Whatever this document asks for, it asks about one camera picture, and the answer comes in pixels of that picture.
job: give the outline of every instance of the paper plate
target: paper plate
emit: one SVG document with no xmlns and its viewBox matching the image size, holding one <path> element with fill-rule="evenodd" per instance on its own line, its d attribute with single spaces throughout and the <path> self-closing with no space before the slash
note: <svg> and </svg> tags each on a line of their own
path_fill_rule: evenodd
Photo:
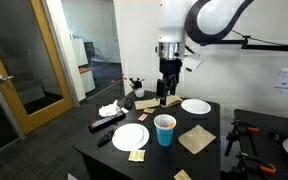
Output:
<svg viewBox="0 0 288 180">
<path fill-rule="evenodd" d="M 132 151 L 143 147 L 150 134 L 141 124 L 131 123 L 118 128 L 112 138 L 113 145 L 121 151 Z"/>
<path fill-rule="evenodd" d="M 192 114 L 206 114 L 210 112 L 211 106 L 199 99 L 187 99 L 181 104 L 182 108 Z"/>
</svg>

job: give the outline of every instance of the clamp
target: clamp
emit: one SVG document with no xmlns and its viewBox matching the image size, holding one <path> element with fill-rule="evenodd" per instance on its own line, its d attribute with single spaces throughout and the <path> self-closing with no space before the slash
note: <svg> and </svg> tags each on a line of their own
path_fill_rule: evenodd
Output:
<svg viewBox="0 0 288 180">
<path fill-rule="evenodd" d="M 259 170 L 267 176 L 272 176 L 276 174 L 276 168 L 274 167 L 273 164 L 268 164 L 266 162 L 261 161 L 257 157 L 254 156 L 249 156 L 246 153 L 240 152 L 236 157 L 242 161 L 252 161 L 255 162 L 259 165 Z"/>
<path fill-rule="evenodd" d="M 228 133 L 228 136 L 226 137 L 226 140 L 228 140 L 228 145 L 225 151 L 225 156 L 229 156 L 230 151 L 232 149 L 233 142 L 239 140 L 239 135 L 238 135 L 238 126 L 244 126 L 247 127 L 248 132 L 255 134 L 260 131 L 260 128 L 257 126 L 254 126 L 250 123 L 247 122 L 241 122 L 240 120 L 233 119 L 233 122 L 231 123 L 234 127 L 232 132 Z"/>
</svg>

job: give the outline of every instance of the remote control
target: remote control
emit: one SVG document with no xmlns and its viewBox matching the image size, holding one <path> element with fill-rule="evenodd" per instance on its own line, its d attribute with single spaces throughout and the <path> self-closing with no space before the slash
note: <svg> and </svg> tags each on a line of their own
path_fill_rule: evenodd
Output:
<svg viewBox="0 0 288 180">
<path fill-rule="evenodd" d="M 125 103 L 124 103 L 124 107 L 126 109 L 132 109 L 132 107 L 133 107 L 133 98 L 126 98 L 125 99 Z"/>
<path fill-rule="evenodd" d="M 93 123 L 91 123 L 91 125 L 89 125 L 89 129 L 90 131 L 97 131 L 99 129 L 102 129 L 110 124 L 112 124 L 113 122 L 117 122 L 120 121 L 122 119 L 124 119 L 126 117 L 125 113 L 123 111 L 119 111 L 117 112 L 115 115 L 113 116 L 108 116 L 105 117 L 103 119 L 97 120 Z"/>
<path fill-rule="evenodd" d="M 113 129 L 105 133 L 103 137 L 97 142 L 97 146 L 100 147 L 109 142 L 113 138 L 113 135 L 114 135 Z"/>
</svg>

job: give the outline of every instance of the black table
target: black table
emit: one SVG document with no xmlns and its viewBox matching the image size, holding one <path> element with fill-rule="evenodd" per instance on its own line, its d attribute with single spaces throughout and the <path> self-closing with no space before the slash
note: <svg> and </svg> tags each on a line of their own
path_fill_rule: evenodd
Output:
<svg viewBox="0 0 288 180">
<path fill-rule="evenodd" d="M 126 97 L 132 97 L 134 101 L 137 100 L 134 93 L 130 93 Z M 155 93 L 146 91 L 143 99 L 152 99 L 153 97 L 155 97 Z M 124 100 L 125 98 L 119 102 L 120 107 L 123 106 Z M 220 106 L 216 103 L 208 103 L 212 110 L 204 115 L 188 113 L 182 109 L 180 104 L 166 109 L 158 107 L 144 122 L 137 120 L 143 114 L 143 110 L 136 111 L 134 105 L 124 120 L 96 133 L 90 133 L 85 127 L 72 139 L 72 143 L 76 150 L 82 154 L 92 180 L 174 179 L 174 175 L 182 169 L 192 179 L 220 179 Z M 169 114 L 177 120 L 173 141 L 169 147 L 162 147 L 157 141 L 153 119 L 159 114 Z M 116 149 L 112 142 L 100 148 L 96 145 L 103 134 L 128 123 L 142 124 L 150 133 L 148 143 L 141 148 L 146 150 L 145 161 L 142 163 L 129 162 L 129 152 Z M 216 139 L 201 152 L 193 155 L 179 143 L 177 138 L 197 124 L 216 136 Z"/>
<path fill-rule="evenodd" d="M 238 127 L 241 151 L 273 164 L 277 173 L 270 179 L 288 179 L 288 153 L 282 147 L 282 142 L 288 137 L 288 118 L 241 109 L 236 109 L 234 115 L 235 119 L 260 128 L 259 133 L 251 135 L 246 127 Z M 281 139 L 274 140 L 274 134 L 281 135 Z M 257 164 L 246 161 L 244 166 L 247 179 L 263 179 Z"/>
</svg>

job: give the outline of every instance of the blue cup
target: blue cup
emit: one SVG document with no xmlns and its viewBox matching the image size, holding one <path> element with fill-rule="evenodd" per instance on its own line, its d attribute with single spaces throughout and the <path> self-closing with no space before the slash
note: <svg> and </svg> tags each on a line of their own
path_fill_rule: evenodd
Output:
<svg viewBox="0 0 288 180">
<path fill-rule="evenodd" d="M 169 146 L 172 143 L 173 130 L 176 126 L 176 119 L 167 114 L 161 114 L 154 118 L 157 132 L 157 140 L 161 146 Z"/>
</svg>

